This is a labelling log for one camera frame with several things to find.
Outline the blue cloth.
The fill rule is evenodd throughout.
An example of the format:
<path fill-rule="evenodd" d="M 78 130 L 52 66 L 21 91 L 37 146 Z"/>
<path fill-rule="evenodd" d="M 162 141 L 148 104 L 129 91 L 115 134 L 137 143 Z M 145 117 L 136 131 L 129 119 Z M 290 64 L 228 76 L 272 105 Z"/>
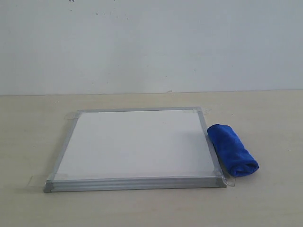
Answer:
<path fill-rule="evenodd" d="M 217 156 L 231 176 L 244 177 L 259 169 L 257 161 L 245 148 L 231 126 L 215 124 L 207 129 L 207 134 Z"/>

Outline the clear tape far right corner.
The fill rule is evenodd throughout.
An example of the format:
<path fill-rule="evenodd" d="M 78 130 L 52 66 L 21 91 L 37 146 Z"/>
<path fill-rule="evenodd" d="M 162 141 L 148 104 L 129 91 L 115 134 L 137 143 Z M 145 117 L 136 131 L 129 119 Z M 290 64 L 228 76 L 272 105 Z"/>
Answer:
<path fill-rule="evenodd" d="M 211 108 L 191 107 L 191 108 L 184 109 L 183 112 L 208 115 L 211 112 L 211 110 L 212 110 Z"/>

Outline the clear tape near right corner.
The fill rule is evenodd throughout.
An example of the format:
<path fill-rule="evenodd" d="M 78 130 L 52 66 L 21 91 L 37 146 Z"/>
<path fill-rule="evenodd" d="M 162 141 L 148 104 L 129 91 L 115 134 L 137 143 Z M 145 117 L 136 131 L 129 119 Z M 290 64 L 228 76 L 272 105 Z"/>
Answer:
<path fill-rule="evenodd" d="M 223 177 L 223 183 L 229 187 L 234 187 L 236 183 L 236 178 L 232 176 Z"/>

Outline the white board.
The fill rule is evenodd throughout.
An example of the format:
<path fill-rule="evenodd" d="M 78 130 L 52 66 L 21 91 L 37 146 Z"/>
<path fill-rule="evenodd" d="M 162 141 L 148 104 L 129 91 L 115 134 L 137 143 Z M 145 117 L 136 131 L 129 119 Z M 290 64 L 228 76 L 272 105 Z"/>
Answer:
<path fill-rule="evenodd" d="M 77 111 L 44 192 L 226 188 L 200 107 Z"/>

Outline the clear tape corner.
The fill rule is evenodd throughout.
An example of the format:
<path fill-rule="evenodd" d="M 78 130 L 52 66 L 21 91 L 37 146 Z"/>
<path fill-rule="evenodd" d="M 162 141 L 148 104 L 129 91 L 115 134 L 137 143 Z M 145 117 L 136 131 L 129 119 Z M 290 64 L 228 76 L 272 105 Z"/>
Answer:
<path fill-rule="evenodd" d="M 46 183 L 53 182 L 54 180 L 62 180 L 64 179 L 65 175 L 58 175 L 50 174 L 50 175 L 32 175 L 26 187 L 44 187 Z"/>
<path fill-rule="evenodd" d="M 223 183 L 229 187 L 234 187 L 236 183 L 236 178 L 232 176 L 223 177 Z"/>
<path fill-rule="evenodd" d="M 208 115 L 211 112 L 211 110 L 212 110 L 211 108 L 191 107 L 191 108 L 184 109 L 183 112 Z"/>
<path fill-rule="evenodd" d="M 78 112 L 70 112 L 70 113 L 67 113 L 64 118 L 66 120 L 73 120 L 73 119 L 78 119 L 78 117 L 79 117 Z"/>

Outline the clear tape near left corner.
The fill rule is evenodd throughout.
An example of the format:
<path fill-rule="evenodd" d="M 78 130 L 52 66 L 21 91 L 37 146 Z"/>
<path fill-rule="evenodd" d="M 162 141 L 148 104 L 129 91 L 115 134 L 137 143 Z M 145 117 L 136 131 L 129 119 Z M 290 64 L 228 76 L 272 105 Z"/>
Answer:
<path fill-rule="evenodd" d="M 64 179 L 65 175 L 58 175 L 50 174 L 50 175 L 32 175 L 26 187 L 44 187 L 46 183 L 53 182 L 54 180 L 62 180 Z"/>

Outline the clear tape far left corner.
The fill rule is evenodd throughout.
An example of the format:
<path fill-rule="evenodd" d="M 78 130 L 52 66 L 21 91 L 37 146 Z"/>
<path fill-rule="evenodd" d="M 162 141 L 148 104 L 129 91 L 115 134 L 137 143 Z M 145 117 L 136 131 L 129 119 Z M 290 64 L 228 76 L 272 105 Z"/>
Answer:
<path fill-rule="evenodd" d="M 79 117 L 78 112 L 70 112 L 70 113 L 67 113 L 64 118 L 66 120 L 73 120 L 73 119 L 78 119 L 78 117 Z"/>

